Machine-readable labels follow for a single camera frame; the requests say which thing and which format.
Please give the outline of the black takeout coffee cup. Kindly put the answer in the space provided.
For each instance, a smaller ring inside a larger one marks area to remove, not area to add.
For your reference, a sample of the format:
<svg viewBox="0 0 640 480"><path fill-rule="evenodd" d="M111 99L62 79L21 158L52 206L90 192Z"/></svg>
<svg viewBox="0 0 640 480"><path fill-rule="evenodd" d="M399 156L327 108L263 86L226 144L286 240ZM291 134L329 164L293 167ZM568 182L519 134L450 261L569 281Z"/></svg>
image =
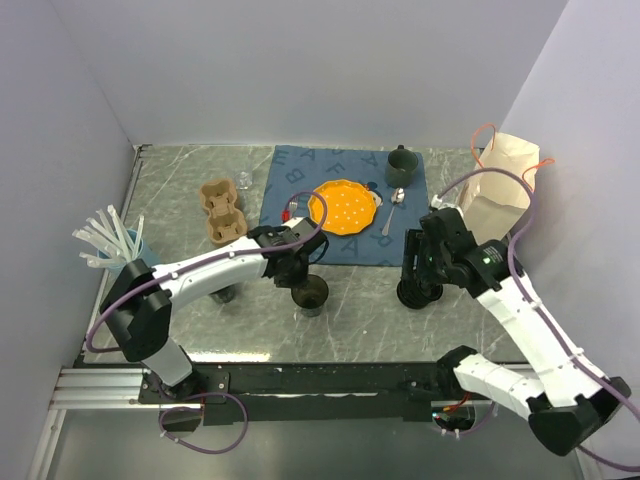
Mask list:
<svg viewBox="0 0 640 480"><path fill-rule="evenodd" d="M305 317L317 317L329 297L329 287L320 276L309 274L305 283L291 289L291 297Z"/></svg>

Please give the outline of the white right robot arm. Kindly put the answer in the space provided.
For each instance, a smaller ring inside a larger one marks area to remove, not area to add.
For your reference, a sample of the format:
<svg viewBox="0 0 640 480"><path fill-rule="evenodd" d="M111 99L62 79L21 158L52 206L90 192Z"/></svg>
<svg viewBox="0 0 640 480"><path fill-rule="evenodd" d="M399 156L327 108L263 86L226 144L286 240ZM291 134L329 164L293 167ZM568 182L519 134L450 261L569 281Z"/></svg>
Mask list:
<svg viewBox="0 0 640 480"><path fill-rule="evenodd" d="M511 410L558 456L578 448L630 397L622 378L607 376L569 339L507 246L477 244L456 208L434 210L407 231L396 293L406 307L422 309L439 300L446 285L467 291L500 323L535 375L527 378L461 346L438 362L444 396L476 393Z"/></svg>

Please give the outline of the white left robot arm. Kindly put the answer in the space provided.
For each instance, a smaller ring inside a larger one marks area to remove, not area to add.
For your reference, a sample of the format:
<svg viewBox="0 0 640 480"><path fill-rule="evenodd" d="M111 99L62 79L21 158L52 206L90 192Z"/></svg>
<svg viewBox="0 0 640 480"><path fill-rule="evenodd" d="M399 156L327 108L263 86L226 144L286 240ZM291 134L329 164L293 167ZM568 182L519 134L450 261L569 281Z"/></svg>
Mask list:
<svg viewBox="0 0 640 480"><path fill-rule="evenodd" d="M182 261L148 266L135 260L120 272L96 323L106 324L126 360L155 374L174 401L188 401L204 391L205 381L170 337L173 315L201 297L262 278L278 288L305 289L310 257L327 244L316 223L295 217Z"/></svg>

